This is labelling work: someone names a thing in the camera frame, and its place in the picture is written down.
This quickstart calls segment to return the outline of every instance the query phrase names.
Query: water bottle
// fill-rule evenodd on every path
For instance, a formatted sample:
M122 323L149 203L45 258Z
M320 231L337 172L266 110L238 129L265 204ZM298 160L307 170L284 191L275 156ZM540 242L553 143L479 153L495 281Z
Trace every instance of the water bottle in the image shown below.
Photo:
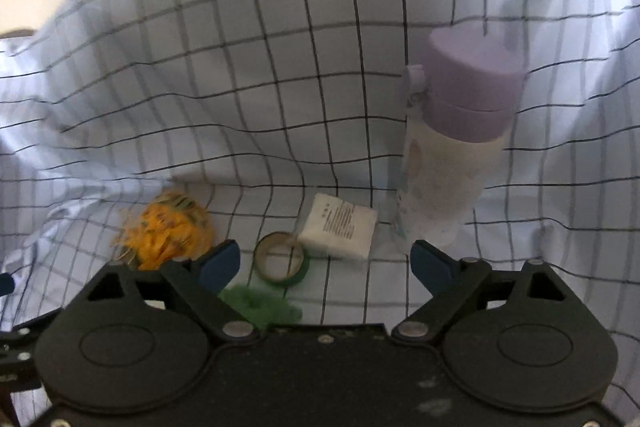
M394 240L455 241L497 167L524 85L522 61L468 26L430 33L419 64L403 75L407 105Z

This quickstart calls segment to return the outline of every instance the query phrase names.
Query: white fabric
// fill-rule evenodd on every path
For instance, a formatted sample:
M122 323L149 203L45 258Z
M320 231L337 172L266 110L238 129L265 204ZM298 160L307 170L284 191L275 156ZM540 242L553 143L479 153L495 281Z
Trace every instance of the white fabric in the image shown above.
M392 325L428 293L385 240L404 121L393 93L436 26L484 25L530 71L502 165L454 256L542 256L620 350L606 404L640 401L639 0L69 0L0 42L7 328L64 305L111 255L120 210L174 183L243 250L316 190L380 210L369 264L314 259L308 323ZM215 194L212 184L216 184ZM18 401L23 420L42 403Z

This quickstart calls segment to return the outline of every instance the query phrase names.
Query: small white package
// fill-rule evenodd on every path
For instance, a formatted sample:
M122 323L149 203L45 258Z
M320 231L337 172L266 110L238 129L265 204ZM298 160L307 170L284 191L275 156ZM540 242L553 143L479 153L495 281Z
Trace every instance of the small white package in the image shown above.
M298 240L334 257L365 261L377 219L372 208L318 193Z

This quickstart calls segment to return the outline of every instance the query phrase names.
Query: roll of tape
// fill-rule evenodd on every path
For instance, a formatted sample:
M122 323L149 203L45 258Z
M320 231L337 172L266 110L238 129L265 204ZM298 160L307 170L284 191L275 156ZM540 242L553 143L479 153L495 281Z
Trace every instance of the roll of tape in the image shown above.
M276 247L289 247L291 252L291 264L286 276L274 277L267 273L266 261L271 250ZM271 232L265 235L254 250L255 270L263 281L274 286L289 287L300 283L309 270L309 254L305 247L289 232Z

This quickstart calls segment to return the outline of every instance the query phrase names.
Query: white grid fabric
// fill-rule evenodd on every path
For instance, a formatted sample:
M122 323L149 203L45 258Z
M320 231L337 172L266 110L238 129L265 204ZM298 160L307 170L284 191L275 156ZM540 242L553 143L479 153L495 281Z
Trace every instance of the white grid fabric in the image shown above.
M119 211L200 198L250 252L318 190L380 211L371 260L316 258L287 297L307 323L393 325L429 295L388 241L404 133L394 93L427 33L481 25L529 71L501 168L455 257L551 263L613 335L606 405L640 410L640 0L68 0L0 42L9 328L68 303L111 255ZM18 400L23 421L39 393Z

